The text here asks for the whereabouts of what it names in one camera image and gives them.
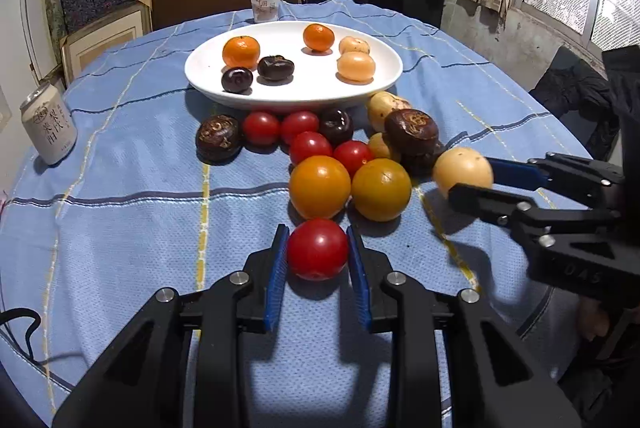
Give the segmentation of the person's right hand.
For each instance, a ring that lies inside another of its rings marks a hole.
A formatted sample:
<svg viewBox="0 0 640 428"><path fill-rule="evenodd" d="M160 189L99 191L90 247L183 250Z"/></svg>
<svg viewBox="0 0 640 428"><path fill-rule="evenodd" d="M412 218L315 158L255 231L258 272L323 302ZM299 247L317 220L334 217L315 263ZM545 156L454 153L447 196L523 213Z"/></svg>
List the person's right hand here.
<svg viewBox="0 0 640 428"><path fill-rule="evenodd" d="M576 316L576 328L588 341L605 337L610 329L608 307L597 300L579 298Z"/></svg>

